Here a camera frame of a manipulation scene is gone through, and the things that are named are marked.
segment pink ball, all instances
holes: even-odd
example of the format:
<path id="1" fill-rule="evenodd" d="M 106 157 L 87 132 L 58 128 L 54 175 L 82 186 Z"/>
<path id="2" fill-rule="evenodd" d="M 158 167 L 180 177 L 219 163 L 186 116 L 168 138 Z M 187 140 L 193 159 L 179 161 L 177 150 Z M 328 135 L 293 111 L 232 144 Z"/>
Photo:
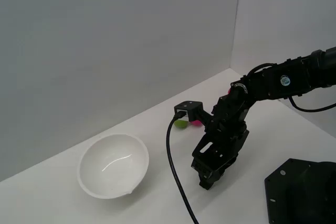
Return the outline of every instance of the pink ball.
<path id="1" fill-rule="evenodd" d="M 196 120 L 194 122 L 191 122 L 193 126 L 202 126 L 202 123 L 199 120 Z"/>

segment green ball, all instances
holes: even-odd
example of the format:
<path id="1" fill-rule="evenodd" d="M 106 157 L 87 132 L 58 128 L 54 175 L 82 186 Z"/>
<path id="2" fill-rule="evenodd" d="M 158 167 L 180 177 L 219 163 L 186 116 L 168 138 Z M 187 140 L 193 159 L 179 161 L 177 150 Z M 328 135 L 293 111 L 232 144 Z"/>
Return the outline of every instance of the green ball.
<path id="1" fill-rule="evenodd" d="M 177 127 L 177 128 L 180 128 L 180 129 L 184 129 L 188 126 L 188 121 L 183 121 L 183 120 L 176 120 L 174 122 L 174 125 Z"/>

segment white wall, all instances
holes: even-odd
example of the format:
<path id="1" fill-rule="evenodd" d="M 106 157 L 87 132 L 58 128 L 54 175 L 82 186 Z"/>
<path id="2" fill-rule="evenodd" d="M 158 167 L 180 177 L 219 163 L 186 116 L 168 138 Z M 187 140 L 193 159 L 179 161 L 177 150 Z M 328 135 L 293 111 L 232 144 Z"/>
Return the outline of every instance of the white wall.
<path id="1" fill-rule="evenodd" d="M 261 63 L 281 63 L 334 46 L 336 0 L 239 0 L 231 67 L 240 74 Z M 303 108 L 320 108 L 336 102 L 336 87 L 294 100 Z M 301 114 L 336 136 L 336 109 Z"/>
<path id="2" fill-rule="evenodd" d="M 236 6 L 0 0 L 0 180 L 226 69 Z"/>

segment sticker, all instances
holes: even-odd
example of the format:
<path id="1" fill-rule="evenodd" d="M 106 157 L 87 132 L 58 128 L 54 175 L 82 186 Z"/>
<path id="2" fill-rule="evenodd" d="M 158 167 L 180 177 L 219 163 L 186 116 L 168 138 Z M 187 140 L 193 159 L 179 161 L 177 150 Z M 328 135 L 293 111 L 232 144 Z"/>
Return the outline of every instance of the sticker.
<path id="1" fill-rule="evenodd" d="M 283 86 L 288 86 L 290 85 L 290 78 L 288 76 L 281 76 L 280 82 Z"/>

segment black cable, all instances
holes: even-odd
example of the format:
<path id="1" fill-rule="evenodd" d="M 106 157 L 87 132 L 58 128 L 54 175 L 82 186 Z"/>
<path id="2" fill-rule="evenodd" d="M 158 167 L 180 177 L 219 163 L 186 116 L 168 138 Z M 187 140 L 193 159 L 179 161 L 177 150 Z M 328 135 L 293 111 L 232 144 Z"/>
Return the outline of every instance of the black cable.
<path id="1" fill-rule="evenodd" d="M 182 199 L 185 203 L 185 206 L 187 207 L 187 210 L 190 214 L 190 217 L 192 218 L 193 222 L 195 224 L 198 224 L 198 221 L 191 209 L 191 206 L 188 202 L 188 199 L 187 199 L 187 196 L 185 195 L 184 193 L 184 190 L 183 190 L 183 187 L 181 185 L 181 182 L 177 176 L 177 173 L 176 173 L 176 170 L 175 170 L 175 166 L 174 166 L 174 163 L 173 163 L 173 159 L 172 159 L 172 154 L 170 152 L 170 131 L 172 130 L 172 126 L 174 124 L 174 122 L 182 117 L 184 117 L 186 115 L 186 113 L 184 111 L 179 111 L 177 112 L 175 115 L 174 115 L 174 118 L 172 119 L 172 121 L 170 122 L 169 126 L 168 126 L 168 130 L 167 130 L 167 136 L 166 136 L 166 148 L 167 148 L 167 156 L 168 156 L 168 161 L 169 161 L 169 165 L 170 165 L 170 168 L 172 170 L 172 173 L 173 173 L 173 176 L 174 176 L 174 179 L 176 181 L 176 184 L 177 184 L 177 187 L 179 188 L 179 191 L 181 193 L 181 196 L 182 196 Z"/>
<path id="2" fill-rule="evenodd" d="M 293 97 L 289 97 L 288 100 L 290 101 L 290 103 L 292 104 L 292 106 L 299 110 L 299 111 L 302 111 L 302 112 L 308 112 L 308 113 L 313 113 L 313 112 L 321 112 L 321 111 L 326 111 L 326 110 L 329 110 L 329 109 L 332 109 L 332 108 L 335 108 L 336 107 L 336 103 L 332 104 L 332 105 L 329 105 L 329 106 L 326 106 L 326 107 L 323 107 L 323 108 L 320 108 L 320 109 L 315 109 L 315 110 L 306 110 L 306 109 L 302 109 L 300 107 L 298 107 L 295 103 L 295 101 L 293 100 Z"/>
<path id="3" fill-rule="evenodd" d="M 253 68 L 248 74 L 247 76 L 251 76 L 253 73 L 257 72 L 258 70 L 262 69 L 262 68 L 265 68 L 265 67 L 272 67 L 276 65 L 275 63 L 264 63 L 264 64 L 261 64 L 261 65 L 258 65 L 256 66 L 255 68 Z"/>

